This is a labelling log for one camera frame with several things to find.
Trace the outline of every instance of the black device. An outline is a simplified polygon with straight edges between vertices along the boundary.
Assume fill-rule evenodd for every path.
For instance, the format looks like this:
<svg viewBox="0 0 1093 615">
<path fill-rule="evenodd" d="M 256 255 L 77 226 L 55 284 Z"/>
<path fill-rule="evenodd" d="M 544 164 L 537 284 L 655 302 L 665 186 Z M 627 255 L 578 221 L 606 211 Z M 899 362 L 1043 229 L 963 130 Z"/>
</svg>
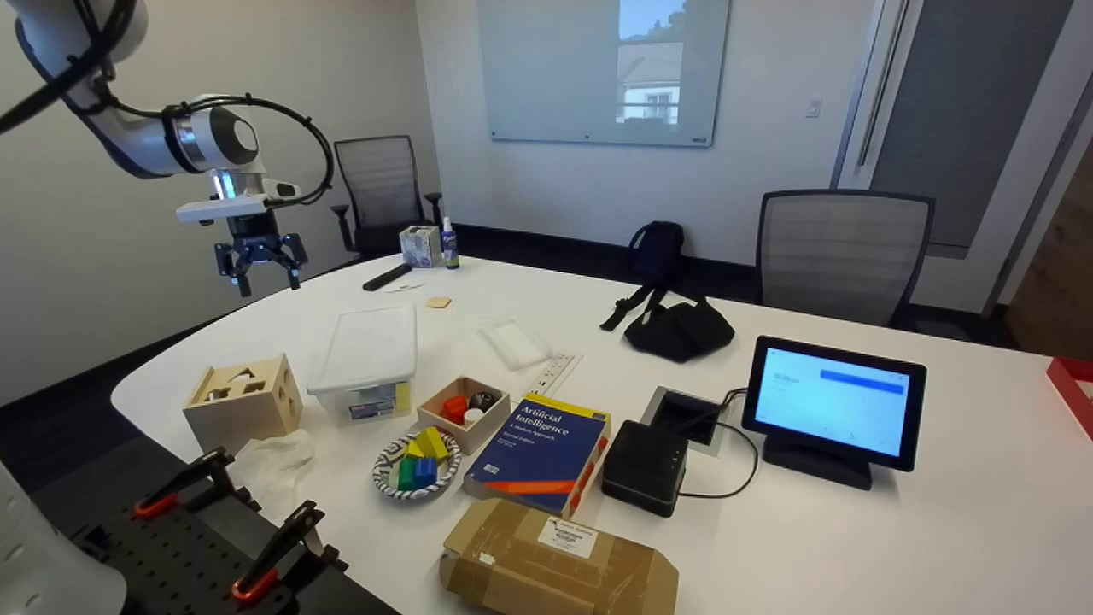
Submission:
<svg viewBox="0 0 1093 615">
<path fill-rule="evenodd" d="M 672 431 L 691 445 L 715 448 L 722 412 L 722 402 L 659 385 L 650 400 L 647 424 L 655 431 Z"/>
<path fill-rule="evenodd" d="M 387 288 L 387 284 L 392 284 L 392 279 L 407 278 L 411 270 L 414 270 L 414 262 L 400 262 L 400 268 L 392 268 L 392 270 L 387 270 L 387 275 L 379 275 L 379 278 L 364 279 L 364 291 L 372 294 L 372 291 L 379 291 L 379 288 Z"/>
<path fill-rule="evenodd" d="M 601 492 L 672 517 L 682 485 L 688 439 L 625 420 L 606 458 Z"/>
<path fill-rule="evenodd" d="M 872 490 L 872 466 L 915 468 L 921 388 L 924 366 L 762 336 L 740 424 L 764 461 Z"/>
</svg>

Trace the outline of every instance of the office chair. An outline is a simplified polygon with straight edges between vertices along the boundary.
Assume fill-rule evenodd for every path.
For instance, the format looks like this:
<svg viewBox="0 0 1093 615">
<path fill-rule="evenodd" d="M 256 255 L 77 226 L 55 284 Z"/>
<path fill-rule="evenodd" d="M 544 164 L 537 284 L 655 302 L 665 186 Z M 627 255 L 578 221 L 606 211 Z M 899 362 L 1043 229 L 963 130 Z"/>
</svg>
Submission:
<svg viewBox="0 0 1093 615">
<path fill-rule="evenodd" d="M 440 221 L 440 190 L 423 194 L 415 188 L 415 156 L 411 133 L 335 139 L 338 171 L 349 188 L 349 205 L 335 205 L 346 248 L 363 259 L 397 254 L 400 229 L 420 221 Z"/>
<path fill-rule="evenodd" d="M 932 199 L 880 190 L 767 190 L 758 221 L 758 302 L 894 324 L 910 302 Z"/>
<path fill-rule="evenodd" d="M 0 612 L 123 612 L 127 576 L 57 534 L 0 461 Z"/>
</svg>

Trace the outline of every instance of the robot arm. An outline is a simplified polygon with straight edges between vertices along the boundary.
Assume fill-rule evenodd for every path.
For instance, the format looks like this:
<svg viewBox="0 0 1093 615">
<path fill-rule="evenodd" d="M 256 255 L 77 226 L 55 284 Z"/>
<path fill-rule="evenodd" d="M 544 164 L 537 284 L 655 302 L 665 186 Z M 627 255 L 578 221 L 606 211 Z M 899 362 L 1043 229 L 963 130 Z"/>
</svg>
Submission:
<svg viewBox="0 0 1093 615">
<path fill-rule="evenodd" d="M 278 104 L 251 95 L 201 95 L 159 112 L 123 106 L 113 92 L 113 63 L 138 50 L 147 30 L 142 0 L 11 0 L 16 12 L 16 41 L 49 83 L 39 95 L 65 98 L 65 106 L 100 136 L 106 155 L 134 178 L 208 176 L 216 203 L 176 209 L 184 221 L 224 219 L 233 245 L 216 245 L 222 278 L 249 294 L 247 270 L 256 259 L 286 270 L 289 288 L 300 284 L 307 262 L 305 242 L 278 232 L 274 209 L 318 203 L 331 186 L 331 146 L 318 128 Z M 0 133 L 29 121 L 39 111 L 11 111 Z M 266 106 L 286 112 L 326 149 L 326 180 L 310 194 L 274 186 L 262 171 L 251 128 L 229 106 Z"/>
</svg>

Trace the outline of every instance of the red clamp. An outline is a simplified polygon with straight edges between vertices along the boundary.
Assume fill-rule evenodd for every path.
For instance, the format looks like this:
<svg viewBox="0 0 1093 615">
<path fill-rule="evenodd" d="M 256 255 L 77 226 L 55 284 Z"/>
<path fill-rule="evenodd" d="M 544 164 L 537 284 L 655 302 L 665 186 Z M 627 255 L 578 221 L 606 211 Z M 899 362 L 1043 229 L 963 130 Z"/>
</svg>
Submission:
<svg viewBox="0 0 1093 615">
<path fill-rule="evenodd" d="M 188 468 L 182 468 L 174 477 L 168 477 L 157 492 L 150 492 L 147 500 L 139 500 L 139 501 L 134 506 L 134 521 L 157 521 L 157 517 L 176 510 L 176 501 L 182 501 L 176 492 L 188 490 L 188 485 L 195 485 L 195 482 L 204 482 L 204 477 L 212 477 L 216 496 L 236 492 L 236 485 L 233 485 L 233 477 L 229 477 L 229 473 L 224 473 L 233 461 L 236 461 L 236 458 L 224 455 L 222 448 L 201 455 L 199 461 L 192 461 Z"/>
<path fill-rule="evenodd" d="M 282 576 L 297 575 L 297 568 L 307 565 L 338 565 L 338 551 L 322 546 L 314 535 L 314 525 L 326 513 L 314 510 L 314 501 L 300 501 L 280 529 L 269 535 L 262 552 L 251 562 L 251 568 L 233 584 L 236 606 L 256 606 L 262 596 L 269 596 Z M 289 565 L 286 575 L 278 575 L 278 565 L 305 545 L 305 562 Z"/>
</svg>

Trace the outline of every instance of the small black box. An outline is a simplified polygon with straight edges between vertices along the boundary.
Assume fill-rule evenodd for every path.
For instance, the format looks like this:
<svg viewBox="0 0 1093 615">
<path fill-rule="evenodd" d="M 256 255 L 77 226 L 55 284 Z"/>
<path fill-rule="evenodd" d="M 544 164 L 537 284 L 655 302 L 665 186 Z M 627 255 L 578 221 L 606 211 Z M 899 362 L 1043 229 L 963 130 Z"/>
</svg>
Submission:
<svg viewBox="0 0 1093 615">
<path fill-rule="evenodd" d="M 606 458 L 601 490 L 655 517 L 672 517 L 682 485 L 688 439 L 625 420 Z"/>
</svg>

